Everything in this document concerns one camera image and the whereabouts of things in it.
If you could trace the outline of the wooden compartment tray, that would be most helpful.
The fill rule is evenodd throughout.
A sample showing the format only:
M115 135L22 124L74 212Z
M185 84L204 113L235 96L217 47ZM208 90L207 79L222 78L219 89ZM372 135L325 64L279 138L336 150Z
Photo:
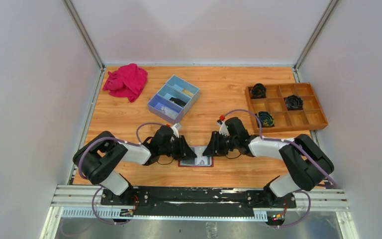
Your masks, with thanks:
M310 83L288 83L247 86L245 97L253 131L262 133L321 130L328 121Z

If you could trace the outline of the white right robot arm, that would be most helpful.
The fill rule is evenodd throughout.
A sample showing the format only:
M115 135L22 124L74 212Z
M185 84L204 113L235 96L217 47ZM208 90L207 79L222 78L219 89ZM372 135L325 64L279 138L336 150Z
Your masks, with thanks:
M264 187L265 196L281 198L297 190L310 191L333 171L334 165L306 134L279 139L249 134L240 119L224 121L214 131L203 156L226 156L237 149L249 157L270 157L284 162L288 173L273 179Z

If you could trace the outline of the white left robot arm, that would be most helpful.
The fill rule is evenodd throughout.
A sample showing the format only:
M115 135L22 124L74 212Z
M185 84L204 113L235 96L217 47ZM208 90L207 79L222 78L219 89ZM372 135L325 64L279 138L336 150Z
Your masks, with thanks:
M74 154L73 163L83 179L121 196L132 186L116 172L117 165L125 161L148 166L162 155L177 161L197 157L177 129L162 125L142 143L125 141L114 137L109 131L103 131Z

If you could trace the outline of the black item in box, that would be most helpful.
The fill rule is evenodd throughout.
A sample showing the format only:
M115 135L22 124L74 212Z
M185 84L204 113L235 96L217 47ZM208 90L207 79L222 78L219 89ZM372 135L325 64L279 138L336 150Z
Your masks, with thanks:
M175 98L175 97L171 97L170 101L175 103L176 105L182 107L182 108L184 108L187 104L186 102L182 101L181 99Z

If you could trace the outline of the blue compartment organizer box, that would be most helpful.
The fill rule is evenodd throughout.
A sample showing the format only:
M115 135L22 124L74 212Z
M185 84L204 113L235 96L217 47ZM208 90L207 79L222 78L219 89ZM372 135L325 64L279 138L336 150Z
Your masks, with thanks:
M174 124L179 123L200 96L200 88L173 75L147 103L151 113Z

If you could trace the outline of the crumpled pink cloth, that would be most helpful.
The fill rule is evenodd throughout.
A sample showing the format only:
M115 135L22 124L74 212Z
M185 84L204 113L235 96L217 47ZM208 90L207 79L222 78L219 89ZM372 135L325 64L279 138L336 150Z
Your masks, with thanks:
M127 98L131 103L141 95L148 81L148 72L135 63L108 72L102 90L117 98Z

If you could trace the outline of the red leather card holder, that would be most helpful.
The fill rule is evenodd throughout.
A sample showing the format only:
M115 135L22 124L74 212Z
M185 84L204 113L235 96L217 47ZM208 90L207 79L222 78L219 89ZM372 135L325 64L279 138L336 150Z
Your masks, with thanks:
M196 154L196 158L181 160L178 167L202 167L209 168L214 166L213 157L203 156L202 153L206 146L191 146L191 150Z

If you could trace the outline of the gold card in box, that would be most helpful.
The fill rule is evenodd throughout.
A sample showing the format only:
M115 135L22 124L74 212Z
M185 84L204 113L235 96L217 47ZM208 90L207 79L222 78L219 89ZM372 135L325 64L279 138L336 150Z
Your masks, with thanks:
M187 89L183 89L182 92L183 92L185 95L187 95L187 96L189 96L189 97L191 97L191 98L194 96L194 94L193 94L192 92L190 92L189 90L187 90Z

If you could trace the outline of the silver VIP card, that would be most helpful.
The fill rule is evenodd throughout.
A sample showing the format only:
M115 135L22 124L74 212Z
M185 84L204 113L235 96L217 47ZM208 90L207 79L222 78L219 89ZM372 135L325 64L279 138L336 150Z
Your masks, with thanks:
M163 114L167 115L168 117L170 117L172 119L175 119L179 114L178 112L176 112L173 109L166 107L166 106L162 106L160 108L160 112L162 112Z
M202 153L205 150L205 146L195 146L194 152L196 154L196 158L194 159L194 164L197 166L206 166L208 164L208 159L206 156L203 156Z

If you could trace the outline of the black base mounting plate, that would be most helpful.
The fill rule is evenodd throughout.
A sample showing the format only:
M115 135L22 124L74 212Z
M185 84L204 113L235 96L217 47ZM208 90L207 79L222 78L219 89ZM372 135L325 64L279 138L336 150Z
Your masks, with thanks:
M254 209L296 208L292 193L271 200L264 196L262 190L136 186L121 196L105 189L100 203L132 206L140 216L251 217Z

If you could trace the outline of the aluminium frame rail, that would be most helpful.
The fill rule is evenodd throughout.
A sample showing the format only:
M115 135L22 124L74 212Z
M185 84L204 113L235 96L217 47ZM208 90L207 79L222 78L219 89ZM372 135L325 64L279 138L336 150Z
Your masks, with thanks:
M121 200L97 186L58 186L51 206L67 218L99 216L115 220L200 220L266 222L306 212L348 212L341 189L292 193L275 206L260 199L260 188L134 187Z

